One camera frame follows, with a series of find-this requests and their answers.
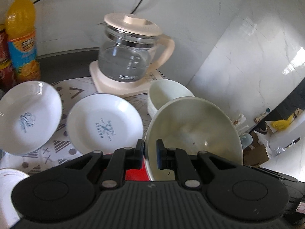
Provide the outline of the large white ceramic bowl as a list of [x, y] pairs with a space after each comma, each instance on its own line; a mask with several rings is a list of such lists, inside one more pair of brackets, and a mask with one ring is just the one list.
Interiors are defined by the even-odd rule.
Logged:
[[241, 141], [232, 121], [224, 111], [202, 98], [181, 97], [166, 103], [147, 129], [144, 156], [148, 178], [173, 180], [173, 171], [158, 168], [157, 139], [162, 139], [166, 148], [180, 148], [189, 155], [205, 150], [243, 164]]

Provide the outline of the white plate bakery print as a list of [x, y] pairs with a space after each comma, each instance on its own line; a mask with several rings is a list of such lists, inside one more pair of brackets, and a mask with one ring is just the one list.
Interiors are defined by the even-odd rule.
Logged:
[[100, 150], [111, 154], [119, 148], [135, 147], [143, 136], [144, 127], [136, 108], [125, 99], [94, 94], [72, 107], [66, 131], [80, 153]]

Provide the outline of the white plate sweet print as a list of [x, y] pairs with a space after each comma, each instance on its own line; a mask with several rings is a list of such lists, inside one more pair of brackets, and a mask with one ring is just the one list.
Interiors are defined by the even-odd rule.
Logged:
[[42, 81], [21, 83], [1, 98], [1, 150], [26, 155], [41, 148], [62, 118], [57, 90]]

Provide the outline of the red object under bowl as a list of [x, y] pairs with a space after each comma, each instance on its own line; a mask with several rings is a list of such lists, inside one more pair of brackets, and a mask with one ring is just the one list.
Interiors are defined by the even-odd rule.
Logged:
[[143, 161], [141, 169], [127, 170], [125, 174], [125, 180], [149, 181], [149, 177], [145, 168], [145, 161]]

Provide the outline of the patterned white table mat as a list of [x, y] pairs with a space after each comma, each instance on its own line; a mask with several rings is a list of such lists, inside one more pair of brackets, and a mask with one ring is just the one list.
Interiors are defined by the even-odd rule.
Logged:
[[17, 156], [1, 151], [2, 169], [12, 168], [34, 175], [81, 156], [68, 138], [67, 116], [79, 100], [98, 92], [90, 77], [59, 81], [51, 85], [59, 93], [63, 104], [62, 119], [57, 131], [42, 148], [27, 155]]

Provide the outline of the small white ceramic bowl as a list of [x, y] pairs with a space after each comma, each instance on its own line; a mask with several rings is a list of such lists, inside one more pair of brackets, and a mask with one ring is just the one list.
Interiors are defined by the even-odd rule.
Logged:
[[178, 82], [167, 79], [154, 81], [148, 90], [148, 114], [153, 118], [163, 105], [180, 97], [194, 97], [194, 95]]

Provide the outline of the striped tasselled cloth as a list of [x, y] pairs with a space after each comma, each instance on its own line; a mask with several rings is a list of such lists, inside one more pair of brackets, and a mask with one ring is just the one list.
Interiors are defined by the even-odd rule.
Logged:
[[154, 70], [152, 72], [146, 73], [145, 75], [145, 80], [148, 83], [152, 83], [153, 81], [162, 80], [162, 79], [167, 79], [167, 77], [159, 70]]

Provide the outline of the white plate red rim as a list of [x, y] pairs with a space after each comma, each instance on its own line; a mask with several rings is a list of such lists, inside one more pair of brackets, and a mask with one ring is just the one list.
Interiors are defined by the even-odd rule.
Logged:
[[18, 216], [18, 213], [16, 212], [12, 204], [11, 193], [14, 187], [20, 181], [28, 177], [29, 175], [16, 169], [11, 169], [11, 168], [1, 169], [1, 183], [0, 183], [1, 228], [3, 229], [11, 228], [20, 220], [20, 217]]

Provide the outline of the glass kettle beige lid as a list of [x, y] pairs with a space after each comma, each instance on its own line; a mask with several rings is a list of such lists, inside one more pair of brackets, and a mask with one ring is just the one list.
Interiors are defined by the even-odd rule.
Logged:
[[132, 83], [161, 67], [173, 54], [174, 40], [155, 23], [132, 14], [104, 16], [98, 66], [111, 80]]

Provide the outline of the red soda can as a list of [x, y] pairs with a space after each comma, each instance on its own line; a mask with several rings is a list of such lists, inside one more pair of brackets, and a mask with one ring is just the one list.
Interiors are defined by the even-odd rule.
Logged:
[[9, 55], [7, 34], [5, 32], [4, 24], [1, 24], [0, 64], [1, 90], [7, 92], [16, 85], [16, 79], [14, 67]]

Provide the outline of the orange juice bottle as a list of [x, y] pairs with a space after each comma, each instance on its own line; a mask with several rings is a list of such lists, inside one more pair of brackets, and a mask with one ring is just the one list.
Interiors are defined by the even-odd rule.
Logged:
[[36, 10], [31, 0], [14, 0], [5, 19], [8, 50], [19, 83], [40, 80], [36, 49]]

